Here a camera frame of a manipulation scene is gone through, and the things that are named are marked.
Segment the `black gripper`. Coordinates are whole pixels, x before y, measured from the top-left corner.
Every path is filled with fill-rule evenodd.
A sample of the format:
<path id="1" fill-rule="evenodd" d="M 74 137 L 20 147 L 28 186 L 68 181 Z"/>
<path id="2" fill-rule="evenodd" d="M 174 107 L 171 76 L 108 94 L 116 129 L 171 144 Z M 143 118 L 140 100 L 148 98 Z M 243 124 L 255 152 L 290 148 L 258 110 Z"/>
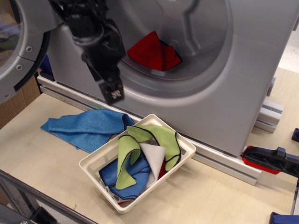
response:
<path id="1" fill-rule="evenodd" d="M 100 32 L 88 37 L 73 37 L 74 43 L 83 49 L 81 56 L 93 79 L 100 80 L 100 90 L 108 105 L 124 99 L 120 79 L 119 61 L 125 56 L 122 37 L 114 21 L 104 21 Z"/>

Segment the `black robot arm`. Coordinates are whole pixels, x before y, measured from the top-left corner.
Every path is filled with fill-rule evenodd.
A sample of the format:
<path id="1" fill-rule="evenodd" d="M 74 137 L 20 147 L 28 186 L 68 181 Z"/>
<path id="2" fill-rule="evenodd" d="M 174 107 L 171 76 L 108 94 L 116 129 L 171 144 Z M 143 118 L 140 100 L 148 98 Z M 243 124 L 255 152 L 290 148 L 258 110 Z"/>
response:
<path id="1" fill-rule="evenodd" d="M 98 83 L 105 102 L 124 99 L 117 66 L 125 56 L 122 37 L 115 22 L 107 18 L 104 0 L 51 0 L 50 5 L 69 27 L 73 42 L 82 50 L 82 61 Z"/>

